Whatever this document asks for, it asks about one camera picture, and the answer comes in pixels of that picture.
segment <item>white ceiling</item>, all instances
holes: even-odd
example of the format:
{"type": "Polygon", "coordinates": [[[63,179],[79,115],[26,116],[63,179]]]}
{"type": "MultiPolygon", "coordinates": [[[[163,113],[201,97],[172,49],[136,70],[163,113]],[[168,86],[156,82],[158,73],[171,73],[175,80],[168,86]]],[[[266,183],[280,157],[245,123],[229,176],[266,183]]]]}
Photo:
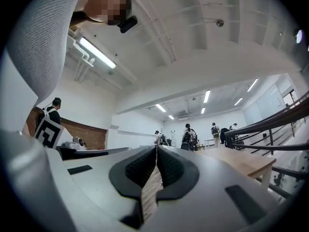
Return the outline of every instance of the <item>white ceiling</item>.
{"type": "MultiPolygon", "coordinates": [[[[153,72],[168,69],[181,59],[205,54],[210,49],[218,52],[223,48],[232,49],[246,42],[279,51],[298,61],[300,68],[308,62],[308,56],[297,55],[299,49],[293,38],[296,24],[277,0],[132,0],[132,14],[138,24],[125,34],[116,26],[86,22],[78,35],[86,37],[117,64],[111,70],[97,59],[95,68],[85,77],[103,82],[102,85],[115,94],[141,81],[151,81],[153,72]],[[218,18],[225,22],[221,28],[214,23],[218,18]]],[[[67,66],[74,68],[78,58],[72,53],[68,58],[75,64],[67,66]]],[[[241,65],[243,70],[250,69],[244,62],[241,65]]],[[[224,94],[220,91],[216,94],[214,90],[211,99],[221,97],[213,102],[233,103],[232,99],[226,100],[224,94]]],[[[198,100],[189,102],[194,111],[198,100]]]]}
{"type": "Polygon", "coordinates": [[[219,113],[231,109],[237,109],[242,106],[243,101],[248,96],[252,96],[262,85],[264,79],[261,78],[253,86],[250,92],[247,92],[250,85],[254,80],[248,80],[240,83],[234,83],[211,90],[208,102],[204,103],[206,91],[194,93],[187,96],[178,97],[160,105],[166,110],[162,112],[159,108],[153,104],[147,108],[142,108],[140,111],[148,116],[154,117],[161,121],[170,120],[168,117],[172,115],[175,119],[184,117],[201,117],[208,116],[210,114],[219,113]],[[240,99],[244,98],[237,106],[234,104],[240,99]],[[205,107],[205,113],[202,115],[201,110],[205,107]]]}

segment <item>railing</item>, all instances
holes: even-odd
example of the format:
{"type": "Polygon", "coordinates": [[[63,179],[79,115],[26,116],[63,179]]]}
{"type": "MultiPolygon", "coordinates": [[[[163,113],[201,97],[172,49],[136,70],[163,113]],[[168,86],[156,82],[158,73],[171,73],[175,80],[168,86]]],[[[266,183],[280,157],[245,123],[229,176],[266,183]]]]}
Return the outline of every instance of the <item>railing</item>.
{"type": "MultiPolygon", "coordinates": [[[[276,150],[280,151],[298,151],[298,150],[308,150],[309,149],[309,143],[305,144],[299,144],[299,145],[281,145],[283,144],[290,136],[295,137],[295,129],[294,129],[294,123],[298,120],[302,120],[299,126],[302,125],[302,123],[306,123],[306,117],[309,116],[309,92],[307,92],[305,95],[303,95],[300,99],[296,100],[293,104],[287,106],[286,108],[282,109],[281,111],[275,113],[274,115],[263,119],[257,123],[254,123],[252,125],[246,126],[244,128],[228,131],[225,133],[226,138],[226,146],[229,148],[235,148],[237,150],[242,149],[255,149],[254,151],[250,153],[256,153],[259,150],[267,150],[266,153],[262,154],[262,156],[267,155],[271,153],[273,155],[273,152],[276,150]],[[274,134],[277,134],[279,131],[281,131],[283,128],[285,128],[287,125],[291,125],[292,133],[287,137],[283,142],[281,142],[279,145],[274,145],[274,142],[280,139],[283,135],[285,135],[289,130],[281,134],[277,138],[273,138],[274,134]],[[243,140],[253,138],[254,136],[257,136],[265,131],[269,131],[269,135],[266,137],[263,137],[261,140],[258,140],[250,145],[240,144],[243,140]],[[235,137],[237,135],[244,135],[244,134],[250,134],[252,135],[245,136],[243,138],[237,138],[235,140],[235,137]],[[255,145],[265,139],[270,139],[270,143],[266,145],[255,145]]],[[[283,169],[279,167],[273,167],[273,171],[278,172],[279,174],[285,174],[291,177],[296,178],[297,180],[304,180],[308,178],[308,175],[306,173],[297,172],[297,171],[291,171],[289,169],[283,169]]],[[[284,198],[288,198],[291,194],[280,189],[278,186],[275,186],[273,184],[269,185],[269,188],[272,189],[277,194],[281,195],[284,198]]]]}

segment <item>wooden wall panel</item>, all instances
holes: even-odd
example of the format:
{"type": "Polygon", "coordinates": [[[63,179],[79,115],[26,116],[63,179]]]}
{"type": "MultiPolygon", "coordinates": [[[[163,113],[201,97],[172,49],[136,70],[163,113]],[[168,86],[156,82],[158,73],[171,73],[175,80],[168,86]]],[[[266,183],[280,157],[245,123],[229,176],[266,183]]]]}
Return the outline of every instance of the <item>wooden wall panel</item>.
{"type": "MultiPolygon", "coordinates": [[[[35,133],[35,118],[39,112],[35,107],[31,110],[27,124],[31,136],[35,133]]],[[[99,129],[61,118],[61,125],[64,126],[73,137],[80,137],[87,144],[88,149],[105,149],[105,140],[107,130],[99,129]]]]}

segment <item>ceiling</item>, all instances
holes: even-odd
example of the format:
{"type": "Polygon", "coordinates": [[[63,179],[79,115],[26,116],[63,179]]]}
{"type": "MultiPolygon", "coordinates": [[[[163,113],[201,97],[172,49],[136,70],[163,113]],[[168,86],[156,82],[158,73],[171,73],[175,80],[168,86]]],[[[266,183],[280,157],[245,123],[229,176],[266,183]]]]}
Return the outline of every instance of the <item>ceiling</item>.
{"type": "Polygon", "coordinates": [[[210,114],[220,113],[223,111],[240,108],[242,103],[248,96],[252,96],[262,85],[264,78],[258,80],[253,86],[251,91],[247,93],[248,88],[254,82],[254,80],[248,80],[244,82],[234,83],[211,90],[208,102],[204,103],[206,90],[191,95],[178,97],[163,103],[160,105],[166,110],[163,113],[159,108],[154,105],[142,108],[140,111],[148,116],[159,119],[161,121],[170,120],[168,117],[172,115],[175,119],[185,119],[187,117],[201,117],[208,116],[210,114]],[[234,104],[240,99],[244,98],[237,106],[234,104]],[[202,108],[205,109],[205,113],[202,115],[202,108]]]}
{"type": "MultiPolygon", "coordinates": [[[[88,22],[76,34],[77,39],[86,37],[117,64],[111,70],[97,59],[85,76],[85,80],[100,83],[115,94],[137,87],[141,82],[150,82],[155,72],[162,71],[164,75],[164,71],[180,60],[195,58],[210,50],[237,49],[247,42],[282,53],[297,62],[300,69],[308,63],[308,55],[300,55],[300,46],[293,38],[297,25],[277,0],[132,0],[132,14],[138,24],[125,34],[116,26],[88,22]],[[224,20],[223,27],[216,26],[217,19],[224,20]]],[[[69,53],[67,58],[66,66],[74,69],[78,58],[74,53],[69,53]]],[[[250,69],[245,61],[240,65],[243,70],[250,69]]],[[[202,93],[194,96],[196,101],[191,102],[191,95],[188,100],[195,112],[202,93]]],[[[220,91],[216,94],[215,90],[211,99],[229,102],[224,94],[220,91]]],[[[173,107],[171,111],[179,112],[173,107]]]]}

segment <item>brown wood paneling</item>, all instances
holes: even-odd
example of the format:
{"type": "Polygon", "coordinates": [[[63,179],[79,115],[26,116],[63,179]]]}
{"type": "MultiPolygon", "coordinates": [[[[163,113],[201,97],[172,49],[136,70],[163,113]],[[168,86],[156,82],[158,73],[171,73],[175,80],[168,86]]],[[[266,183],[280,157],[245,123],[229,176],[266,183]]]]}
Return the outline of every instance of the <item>brown wood paneling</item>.
{"type": "MultiPolygon", "coordinates": [[[[39,112],[35,107],[31,110],[27,124],[31,136],[35,133],[35,118],[39,112]]],[[[80,137],[87,144],[88,149],[105,149],[105,139],[107,130],[91,127],[61,118],[61,125],[64,126],[73,137],[80,137]]]]}

